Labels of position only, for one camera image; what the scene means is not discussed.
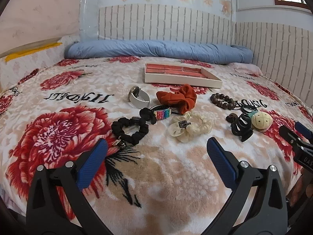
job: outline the orange scrunchie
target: orange scrunchie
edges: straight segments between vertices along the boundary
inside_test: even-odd
[[[179,113],[182,115],[193,109],[197,100],[197,94],[188,84],[183,85],[178,92],[175,92],[174,94],[158,91],[156,97],[162,105],[177,107]]]

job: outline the striped wallpaper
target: striped wallpaper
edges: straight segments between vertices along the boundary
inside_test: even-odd
[[[235,23],[207,12],[160,4],[100,8],[100,38],[230,45]]]
[[[237,23],[235,44],[254,52],[253,63],[264,76],[313,107],[313,32],[274,23]]]

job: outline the silver bolt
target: silver bolt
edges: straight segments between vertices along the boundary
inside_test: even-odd
[[[271,171],[277,171],[277,168],[276,168],[275,165],[271,165],[271,166],[270,166],[270,170],[271,170]]]
[[[249,167],[249,164],[246,162],[246,161],[242,161],[240,163],[241,167],[244,167],[244,168],[248,168]]]
[[[39,165],[39,166],[37,167],[37,171],[43,171],[43,169],[44,169],[44,166],[43,166],[43,165]]]
[[[65,167],[71,168],[71,167],[73,167],[73,165],[74,165],[74,163],[72,161],[68,161],[68,162],[66,162]]]

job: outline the red flower print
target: red flower print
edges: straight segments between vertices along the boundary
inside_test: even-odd
[[[138,57],[135,56],[117,56],[117,57],[113,57],[113,58],[109,58],[108,62],[122,62],[122,63],[126,63],[126,62],[137,62],[140,59]]]
[[[286,92],[287,94],[291,95],[290,91],[288,91],[286,88],[284,88],[283,86],[281,86],[280,84],[278,84],[277,82],[274,82],[274,84],[276,86],[278,86],[281,90],[283,90],[284,92]]]
[[[0,98],[0,115],[2,115],[7,110],[7,108],[11,105],[12,100],[13,100],[13,95],[1,96],[1,98]]]
[[[24,78],[22,78],[19,82],[18,85],[21,83],[24,83],[25,81],[29,80],[30,78],[32,78],[33,76],[35,76],[37,73],[39,72],[39,69],[35,69],[33,70],[29,75],[25,76]]]
[[[195,64],[195,65],[200,65],[205,68],[214,68],[212,65],[206,63],[206,62],[199,62],[199,61],[194,61],[194,60],[181,60],[182,63],[188,63],[188,64]]]
[[[273,90],[270,90],[268,87],[253,83],[251,81],[247,81],[247,83],[254,89],[256,89],[261,95],[267,96],[272,100],[279,100],[277,94]]]
[[[285,160],[287,162],[290,162],[291,158],[294,157],[295,153],[292,151],[291,145],[279,135],[279,128],[282,125],[284,125],[288,127],[289,129],[291,129],[293,132],[295,132],[299,137],[303,138],[303,136],[295,130],[295,121],[290,118],[286,118],[286,117],[283,117],[282,115],[279,115],[274,110],[272,111],[261,110],[261,111],[264,111],[270,114],[273,118],[272,126],[266,132],[264,132],[264,134],[270,137],[271,139],[273,139],[277,143],[278,147],[284,152]],[[298,174],[300,169],[301,169],[301,166],[297,164],[296,162],[294,162],[294,174],[295,175]]]
[[[100,139],[106,139],[109,145],[107,156],[117,152],[112,147],[115,141],[108,114],[104,108],[71,107],[59,112],[46,113],[27,125],[26,130],[15,149],[14,156],[6,172],[10,185],[16,188],[20,198],[28,199],[29,188],[38,165],[46,168],[58,168],[68,160],[77,160],[79,155],[91,148]],[[84,194],[95,194],[103,190],[106,168],[101,164],[90,186],[83,189]],[[62,187],[57,187],[61,202],[70,219],[75,217],[65,198]]]
[[[309,120],[313,123],[313,117],[311,117],[311,116],[309,115],[309,113],[306,111],[306,109],[305,109],[303,106],[298,106],[298,108],[299,108],[299,110],[301,111],[301,113],[302,113],[303,115],[305,115],[306,118],[309,119]]]
[[[169,87],[170,91],[172,92],[176,92],[182,87],[182,85],[168,85],[168,84],[155,84],[155,83],[153,83],[152,85],[155,87]],[[207,91],[209,90],[209,88],[201,87],[201,86],[192,86],[192,88],[194,89],[197,95],[205,95],[207,94]]]
[[[77,59],[63,59],[61,62],[58,62],[56,65],[58,66],[67,66],[67,65],[72,65],[75,63],[78,63],[79,60]]]
[[[247,73],[248,75],[250,75],[250,76],[252,76],[252,77],[259,77],[260,75],[257,75],[257,74],[255,74],[255,73]]]
[[[52,90],[59,86],[67,85],[71,80],[78,79],[80,76],[85,75],[84,70],[66,71],[61,74],[57,74],[54,77],[45,80],[40,84],[41,90]]]

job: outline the cream scrunchie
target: cream scrunchie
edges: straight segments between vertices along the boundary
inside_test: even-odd
[[[186,128],[180,128],[179,122],[184,120],[191,124]],[[183,116],[173,117],[168,128],[169,134],[183,143],[191,141],[197,135],[210,133],[211,130],[211,121],[194,110],[187,111]]]

